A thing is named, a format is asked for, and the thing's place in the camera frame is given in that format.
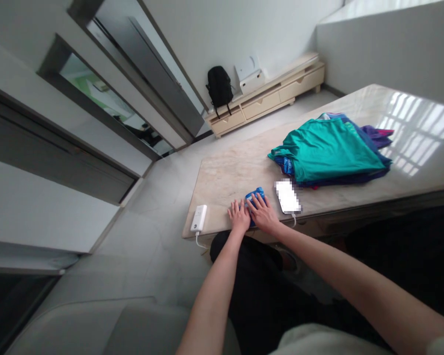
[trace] white cable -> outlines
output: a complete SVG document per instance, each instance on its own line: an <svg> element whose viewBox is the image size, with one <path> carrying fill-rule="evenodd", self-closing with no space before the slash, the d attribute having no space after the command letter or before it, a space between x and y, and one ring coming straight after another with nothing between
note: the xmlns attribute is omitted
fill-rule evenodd
<svg viewBox="0 0 444 355"><path fill-rule="evenodd" d="M208 247L202 246L199 244L199 242L197 241L197 237L199 237L199 232L196 232L196 244L198 247L204 248L204 249L209 249Z"/></svg>

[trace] cabinet drawer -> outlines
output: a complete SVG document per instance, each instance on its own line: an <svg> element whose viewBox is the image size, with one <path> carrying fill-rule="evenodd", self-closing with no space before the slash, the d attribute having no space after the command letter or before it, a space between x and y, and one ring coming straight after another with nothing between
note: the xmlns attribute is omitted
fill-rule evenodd
<svg viewBox="0 0 444 355"><path fill-rule="evenodd" d="M280 100L284 102L306 92L324 82L324 67L303 76L280 90Z"/></svg>
<svg viewBox="0 0 444 355"><path fill-rule="evenodd" d="M247 119L255 117L256 115L265 112L266 110L269 110L272 107L275 107L276 105L279 105L281 103L280 101L280 94L277 92L270 94L268 96L265 96L264 98L255 101L252 104L249 104L246 107L242 107L243 112L245 113L245 117Z"/></svg>
<svg viewBox="0 0 444 355"><path fill-rule="evenodd" d="M226 131L240 123L243 123L245 119L243 118L242 111L238 110L232 114L232 116L223 117L221 120L212 124L212 130L215 134L219 134Z"/></svg>

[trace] marble table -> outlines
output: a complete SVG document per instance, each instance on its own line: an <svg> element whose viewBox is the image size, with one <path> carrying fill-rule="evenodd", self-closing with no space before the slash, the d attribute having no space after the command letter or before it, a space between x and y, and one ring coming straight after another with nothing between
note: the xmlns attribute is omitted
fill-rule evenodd
<svg viewBox="0 0 444 355"><path fill-rule="evenodd" d="M266 155L282 143L288 132L323 112L344 112L358 126L370 124L394 129L393 143L381 150L393 159L393 165L386 176L365 184L303 189L300 196L303 212L298 221L344 211L358 212L377 204L388 209L384 203L392 201L406 201L414 208L414 200L407 198L418 196L428 196L427 200L434 204L435 193L444 199L444 105L370 85L302 115L296 123L269 130L203 159L183 238L194 237L190 224L198 205L208 206L201 236L230 229L227 216L230 202L243 198L258 186L264 188L280 220L292 220L290 215L282 213L274 189L274 183L286 176Z"/></svg>

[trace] phone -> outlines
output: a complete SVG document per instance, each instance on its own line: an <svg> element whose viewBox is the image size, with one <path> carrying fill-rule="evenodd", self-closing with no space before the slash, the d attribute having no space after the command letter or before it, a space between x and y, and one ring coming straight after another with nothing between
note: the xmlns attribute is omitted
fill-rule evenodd
<svg viewBox="0 0 444 355"><path fill-rule="evenodd" d="M298 214L302 212L300 199L302 187L297 186L290 179L283 179L275 182L275 189L284 214Z"/></svg>

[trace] backpack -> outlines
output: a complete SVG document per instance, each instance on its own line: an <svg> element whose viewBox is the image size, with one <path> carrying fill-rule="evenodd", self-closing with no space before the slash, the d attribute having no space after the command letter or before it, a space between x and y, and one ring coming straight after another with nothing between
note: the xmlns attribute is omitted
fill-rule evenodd
<svg viewBox="0 0 444 355"><path fill-rule="evenodd" d="M232 115L228 103L232 101L233 94L227 72L221 66L213 67L207 73L207 80L209 84L206 87L209 90L212 99L211 104L216 110L217 117L220 118L217 108L223 105L227 105L228 113Z"/></svg>

